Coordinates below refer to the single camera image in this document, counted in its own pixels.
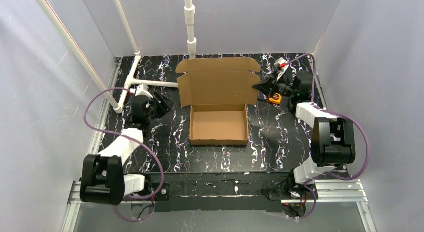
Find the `brown cardboard box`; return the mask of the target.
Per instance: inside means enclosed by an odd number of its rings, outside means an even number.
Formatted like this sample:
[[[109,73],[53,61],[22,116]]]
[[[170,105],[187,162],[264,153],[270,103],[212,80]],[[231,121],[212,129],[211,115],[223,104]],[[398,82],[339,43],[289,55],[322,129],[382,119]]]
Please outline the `brown cardboard box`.
[[[256,105],[259,63],[250,57],[181,61],[175,72],[180,104],[190,107],[192,146],[246,146],[248,106]]]

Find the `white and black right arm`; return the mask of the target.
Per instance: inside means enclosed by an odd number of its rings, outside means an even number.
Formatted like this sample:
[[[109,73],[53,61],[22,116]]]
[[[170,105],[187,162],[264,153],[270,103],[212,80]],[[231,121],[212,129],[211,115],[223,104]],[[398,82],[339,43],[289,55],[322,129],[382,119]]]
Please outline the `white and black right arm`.
[[[287,97],[287,107],[297,119],[312,129],[309,157],[292,171],[291,181],[309,185],[333,169],[352,164],[356,159],[353,122],[325,112],[315,99],[315,75],[307,71],[296,73],[292,82],[283,74],[272,75],[253,85],[253,89],[267,95]]]

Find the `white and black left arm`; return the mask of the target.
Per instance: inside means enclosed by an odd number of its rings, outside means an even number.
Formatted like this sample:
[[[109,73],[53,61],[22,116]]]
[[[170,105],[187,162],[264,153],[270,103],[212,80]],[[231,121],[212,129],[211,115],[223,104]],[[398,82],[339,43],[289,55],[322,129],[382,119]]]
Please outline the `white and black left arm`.
[[[135,194],[141,193],[139,199],[147,200],[161,190],[165,179],[164,169],[154,152],[144,144],[144,138],[151,121],[164,117],[173,106],[173,101],[157,91],[152,94],[141,92],[133,97],[123,130],[115,133],[116,140],[98,154],[84,158],[81,201],[117,206],[126,196],[136,200]],[[144,148],[156,160],[161,174],[157,188],[152,186],[148,175],[124,172],[124,163],[139,147]]]

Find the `yellow tape measure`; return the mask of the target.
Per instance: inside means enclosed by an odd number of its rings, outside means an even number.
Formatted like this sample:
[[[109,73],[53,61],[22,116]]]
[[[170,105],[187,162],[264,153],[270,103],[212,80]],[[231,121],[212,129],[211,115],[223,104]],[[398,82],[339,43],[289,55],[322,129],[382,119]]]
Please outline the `yellow tape measure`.
[[[280,105],[282,102],[282,96],[279,93],[275,93],[273,96],[268,98],[268,102],[275,105]]]

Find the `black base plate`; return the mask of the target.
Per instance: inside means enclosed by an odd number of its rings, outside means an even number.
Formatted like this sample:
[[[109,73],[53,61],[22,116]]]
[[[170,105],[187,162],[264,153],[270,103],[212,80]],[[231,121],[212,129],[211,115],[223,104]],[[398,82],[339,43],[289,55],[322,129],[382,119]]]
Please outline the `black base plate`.
[[[166,173],[161,190],[148,203],[157,213],[176,211],[299,210],[318,197],[316,186],[295,184],[289,172]]]

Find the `aluminium rail frame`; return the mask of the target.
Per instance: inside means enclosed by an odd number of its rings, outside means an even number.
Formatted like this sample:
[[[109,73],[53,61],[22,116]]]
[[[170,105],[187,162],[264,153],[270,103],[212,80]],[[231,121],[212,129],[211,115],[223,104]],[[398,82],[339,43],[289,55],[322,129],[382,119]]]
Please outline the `aluminium rail frame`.
[[[252,173],[240,176],[219,174],[214,178],[170,178],[155,197],[141,200],[125,197],[122,206],[148,206],[158,213],[177,211],[266,211],[278,213],[285,208],[290,216],[302,217],[315,212],[318,203],[354,203],[364,229],[375,232],[376,226],[368,207],[368,198],[360,180],[321,179],[307,188],[292,192],[282,188],[268,191],[269,179]]]

